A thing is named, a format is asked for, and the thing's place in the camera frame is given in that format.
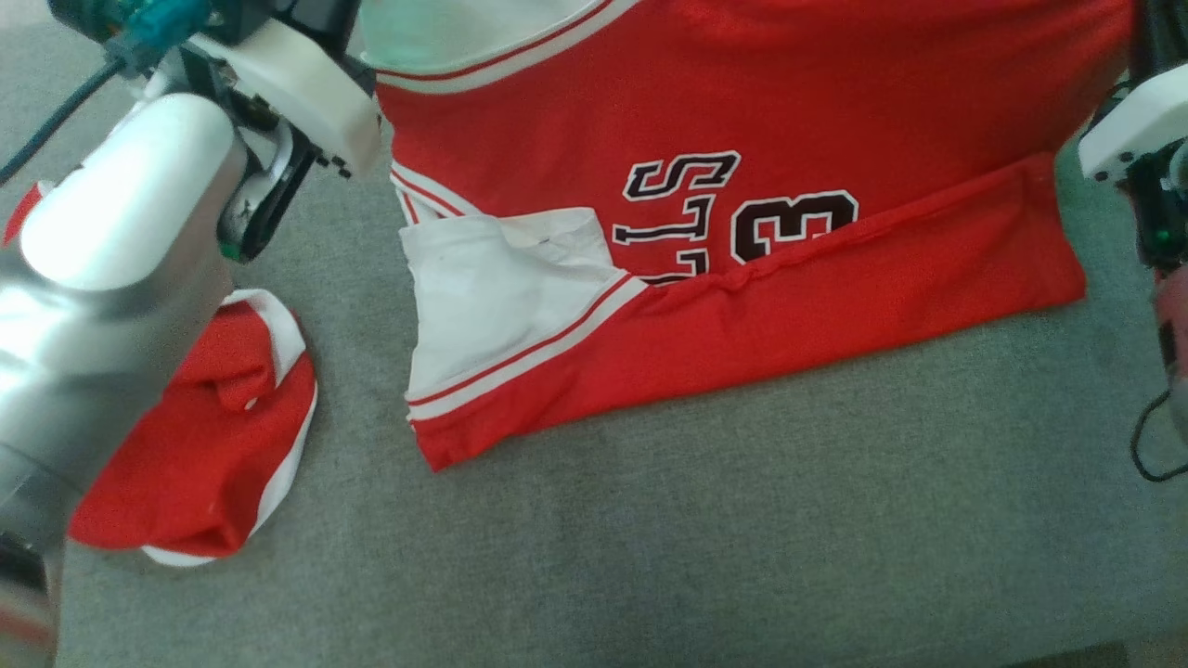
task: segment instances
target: gray fabric surface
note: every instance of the gray fabric surface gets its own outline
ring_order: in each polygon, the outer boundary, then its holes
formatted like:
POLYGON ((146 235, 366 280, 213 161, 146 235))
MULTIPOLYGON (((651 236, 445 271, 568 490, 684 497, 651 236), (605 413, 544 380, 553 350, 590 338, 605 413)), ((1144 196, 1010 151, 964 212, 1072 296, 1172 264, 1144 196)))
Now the gray fabric surface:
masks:
MULTIPOLYGON (((7 157, 99 52, 49 25, 2 39, 7 157)), ((105 90, 25 177, 59 177, 126 106, 105 90)), ((240 277, 315 351, 291 496, 195 571, 71 547, 61 664, 991 667, 1188 624, 1188 483, 1142 481, 1125 448, 1162 383, 1150 279, 1125 202, 1061 168, 1083 303, 438 475, 400 398, 396 201, 383 170, 321 172, 240 277)), ((1188 456, 1163 420, 1152 441, 1188 456)))

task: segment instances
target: black cable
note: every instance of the black cable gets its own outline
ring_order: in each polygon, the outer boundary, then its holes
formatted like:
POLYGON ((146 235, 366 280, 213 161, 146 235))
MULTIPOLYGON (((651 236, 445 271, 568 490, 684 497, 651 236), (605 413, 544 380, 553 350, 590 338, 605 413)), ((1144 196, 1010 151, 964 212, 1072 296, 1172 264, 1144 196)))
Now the black cable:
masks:
POLYGON ((1155 398, 1155 401, 1146 404, 1146 408, 1143 409, 1143 414, 1138 417, 1138 424, 1135 426, 1135 433, 1130 437, 1130 458, 1135 461, 1135 468, 1138 468, 1139 475, 1150 480, 1151 483, 1167 483, 1168 480, 1177 475, 1183 475, 1184 473, 1188 473, 1188 464, 1181 466, 1180 468, 1168 471, 1167 473, 1158 473, 1158 474, 1151 473, 1146 468, 1146 465, 1143 464, 1143 458, 1139 456, 1138 454, 1138 440, 1139 437, 1143 436, 1143 427, 1146 426, 1146 420, 1151 417, 1151 414, 1155 412, 1155 409, 1167 403, 1168 398, 1170 397, 1171 397, 1171 390, 1164 390, 1162 395, 1155 398))
POLYGON ((103 87, 108 81, 110 81, 115 75, 124 71, 124 62, 119 59, 110 61, 103 69, 95 73, 86 83, 78 87, 65 102, 58 107, 53 114, 42 125, 40 130, 29 140, 27 144, 17 151, 17 155, 8 160, 8 164, 0 168, 0 188, 2 188, 12 177, 17 176, 17 172, 24 168, 29 160, 42 150, 43 146, 53 137, 53 133, 58 131, 59 127, 70 118, 71 114, 78 111, 78 107, 83 105, 96 90, 103 87))

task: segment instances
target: basketball jersey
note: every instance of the basketball jersey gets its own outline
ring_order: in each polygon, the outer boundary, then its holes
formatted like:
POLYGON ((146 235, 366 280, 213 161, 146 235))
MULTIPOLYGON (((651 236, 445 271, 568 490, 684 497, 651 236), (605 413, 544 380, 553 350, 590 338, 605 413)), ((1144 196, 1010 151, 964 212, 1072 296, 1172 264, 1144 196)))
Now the basketball jersey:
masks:
POLYGON ((367 0, 429 464, 1082 297, 1129 5, 367 0))

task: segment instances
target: jersey number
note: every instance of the jersey number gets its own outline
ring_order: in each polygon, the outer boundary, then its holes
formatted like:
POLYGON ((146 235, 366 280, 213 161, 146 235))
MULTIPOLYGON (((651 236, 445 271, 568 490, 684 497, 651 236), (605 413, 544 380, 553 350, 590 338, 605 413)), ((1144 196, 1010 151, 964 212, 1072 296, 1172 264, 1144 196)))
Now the jersey number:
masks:
MULTIPOLYGON (((725 188, 741 162, 737 151, 722 153, 682 155, 669 160, 642 163, 631 168, 623 196, 630 202, 658 200, 680 190, 725 188)), ((627 227, 615 225, 612 240, 630 246, 663 239, 684 239, 703 242, 709 238, 709 225, 716 195, 691 194, 684 198, 684 220, 657 227, 627 227)), ((858 201, 846 190, 810 193, 798 197, 773 197, 744 202, 731 216, 731 256, 746 264, 771 253, 771 241, 800 241, 821 237, 858 220, 858 201), (823 221, 823 228, 810 229, 810 222, 823 221)), ((658 276, 640 276, 653 284, 664 285, 693 278, 709 271, 709 251, 695 245, 677 251, 676 264, 681 270, 658 276)))

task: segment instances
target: red fabric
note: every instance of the red fabric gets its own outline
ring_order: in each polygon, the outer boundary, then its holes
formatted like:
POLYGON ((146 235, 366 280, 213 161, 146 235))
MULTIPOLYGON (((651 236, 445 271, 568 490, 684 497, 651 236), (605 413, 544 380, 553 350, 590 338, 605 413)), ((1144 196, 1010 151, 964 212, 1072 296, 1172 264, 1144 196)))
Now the red fabric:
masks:
POLYGON ((708 253, 708 275, 647 290, 576 349, 416 422, 430 464, 1080 298, 1051 155, 1124 68, 1130 5, 644 0, 480 89, 381 86, 396 159, 482 212, 593 206, 615 265, 638 276, 708 253), (720 189, 625 196, 636 165, 723 151, 741 159, 720 189), (732 253, 745 203, 839 190, 857 222, 817 238, 809 220, 789 241, 760 226, 771 254, 732 253), (688 222, 682 204, 702 193, 707 239, 614 242, 615 225, 688 222))
POLYGON ((17 210, 14 210, 12 216, 8 219, 8 225, 5 226, 4 242, 0 244, 0 247, 7 246, 13 239, 17 238, 17 234, 20 233, 21 226, 25 225, 25 219, 29 218, 29 213, 33 210, 33 207, 36 207, 42 198, 42 189, 37 184, 33 184, 33 187, 29 189, 29 193, 25 193, 25 196, 21 197, 20 202, 17 204, 17 210))
POLYGON ((247 303, 223 307, 83 499, 70 536, 107 549, 235 553, 309 411, 309 355, 274 385, 268 328, 247 303))

